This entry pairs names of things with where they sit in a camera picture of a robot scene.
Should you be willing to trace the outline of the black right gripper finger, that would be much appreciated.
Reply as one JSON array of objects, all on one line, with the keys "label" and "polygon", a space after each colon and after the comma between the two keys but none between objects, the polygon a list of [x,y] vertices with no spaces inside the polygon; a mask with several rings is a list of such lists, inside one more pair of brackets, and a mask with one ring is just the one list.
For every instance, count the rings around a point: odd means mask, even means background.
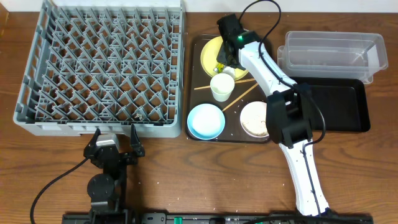
[{"label": "black right gripper finger", "polygon": [[230,67],[244,69],[244,67],[239,62],[239,50],[233,50],[231,56],[232,56],[232,61]]},{"label": "black right gripper finger", "polygon": [[229,45],[225,42],[222,42],[220,50],[217,55],[217,62],[222,64],[232,64],[233,63],[233,54],[229,49]]}]

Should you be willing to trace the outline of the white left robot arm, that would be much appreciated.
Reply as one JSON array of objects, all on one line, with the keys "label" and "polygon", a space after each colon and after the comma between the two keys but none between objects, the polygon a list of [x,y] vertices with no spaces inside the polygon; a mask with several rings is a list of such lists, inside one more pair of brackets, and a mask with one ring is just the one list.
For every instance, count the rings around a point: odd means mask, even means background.
[{"label": "white left robot arm", "polygon": [[136,127],[131,125],[130,152],[119,152],[115,134],[102,134],[97,129],[84,148],[85,161],[102,169],[102,173],[90,179],[87,193],[91,198],[91,222],[105,222],[109,218],[127,220],[130,211],[126,206],[127,166],[136,165],[145,156]]}]

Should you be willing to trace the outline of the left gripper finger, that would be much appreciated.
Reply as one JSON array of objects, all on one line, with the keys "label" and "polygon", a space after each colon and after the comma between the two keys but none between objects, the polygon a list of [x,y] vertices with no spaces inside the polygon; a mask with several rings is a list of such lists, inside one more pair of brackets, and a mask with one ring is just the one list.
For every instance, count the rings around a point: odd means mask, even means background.
[{"label": "left gripper finger", "polygon": [[96,129],[93,137],[89,141],[89,143],[86,145],[86,147],[83,150],[83,156],[87,159],[92,159],[97,151],[97,145],[96,142],[98,140],[98,137],[101,135],[101,131],[99,128]]},{"label": "left gripper finger", "polygon": [[137,135],[136,127],[134,124],[131,124],[130,147],[132,148],[132,151],[136,157],[145,156],[144,146],[142,145],[139,136]]}]

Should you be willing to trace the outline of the white paper napkin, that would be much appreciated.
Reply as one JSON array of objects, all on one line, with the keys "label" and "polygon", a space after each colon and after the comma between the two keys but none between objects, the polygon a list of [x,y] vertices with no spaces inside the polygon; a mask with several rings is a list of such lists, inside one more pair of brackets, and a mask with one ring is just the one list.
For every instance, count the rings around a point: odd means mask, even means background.
[{"label": "white paper napkin", "polygon": [[236,77],[236,72],[235,69],[232,67],[227,67],[225,66],[222,73],[228,74],[229,76],[231,76],[232,78]]}]

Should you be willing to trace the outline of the light blue bowl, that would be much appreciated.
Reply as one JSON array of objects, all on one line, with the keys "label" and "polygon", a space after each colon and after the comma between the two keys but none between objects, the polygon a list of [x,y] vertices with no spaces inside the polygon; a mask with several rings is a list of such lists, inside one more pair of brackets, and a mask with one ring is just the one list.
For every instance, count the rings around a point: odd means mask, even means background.
[{"label": "light blue bowl", "polygon": [[194,107],[188,114],[187,127],[192,136],[201,140],[217,138],[224,130],[226,119],[215,105],[204,103]]}]

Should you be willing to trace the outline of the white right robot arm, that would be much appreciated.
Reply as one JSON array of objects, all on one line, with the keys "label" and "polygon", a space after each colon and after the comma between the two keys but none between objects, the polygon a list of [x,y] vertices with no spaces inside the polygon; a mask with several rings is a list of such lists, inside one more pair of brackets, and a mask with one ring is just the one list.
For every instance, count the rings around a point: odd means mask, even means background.
[{"label": "white right robot arm", "polygon": [[282,149],[295,187],[296,207],[305,216],[319,217],[329,208],[313,158],[313,125],[325,121],[307,84],[288,77],[268,54],[264,39],[245,30],[235,14],[218,20],[223,39],[218,61],[247,70],[267,97],[266,127]]}]

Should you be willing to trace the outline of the cream plastic cup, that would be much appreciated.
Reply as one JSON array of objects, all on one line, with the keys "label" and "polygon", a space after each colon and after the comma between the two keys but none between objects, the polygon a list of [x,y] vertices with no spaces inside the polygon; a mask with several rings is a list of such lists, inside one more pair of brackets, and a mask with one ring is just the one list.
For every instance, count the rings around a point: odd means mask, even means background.
[{"label": "cream plastic cup", "polygon": [[234,90],[234,86],[234,78],[226,73],[219,73],[210,81],[213,98],[218,102],[226,101]]}]

